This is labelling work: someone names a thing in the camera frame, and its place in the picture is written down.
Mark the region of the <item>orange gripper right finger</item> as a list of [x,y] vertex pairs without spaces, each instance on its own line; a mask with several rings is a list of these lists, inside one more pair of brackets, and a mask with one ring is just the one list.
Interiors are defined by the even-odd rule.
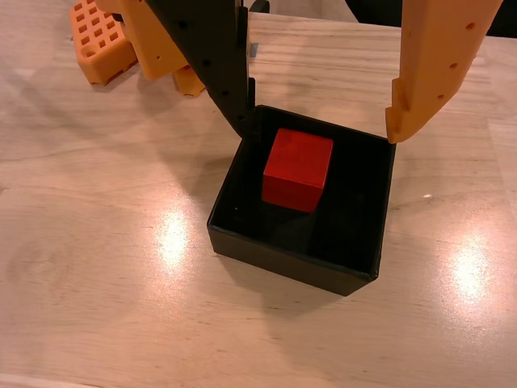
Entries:
[[388,141],[408,140],[460,89],[502,3],[404,1],[399,76],[385,109]]

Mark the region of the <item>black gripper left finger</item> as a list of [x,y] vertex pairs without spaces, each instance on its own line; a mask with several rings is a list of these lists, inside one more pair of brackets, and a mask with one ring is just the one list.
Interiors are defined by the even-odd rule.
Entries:
[[155,0],[148,5],[237,135],[259,139],[255,81],[248,69],[248,9],[233,0]]

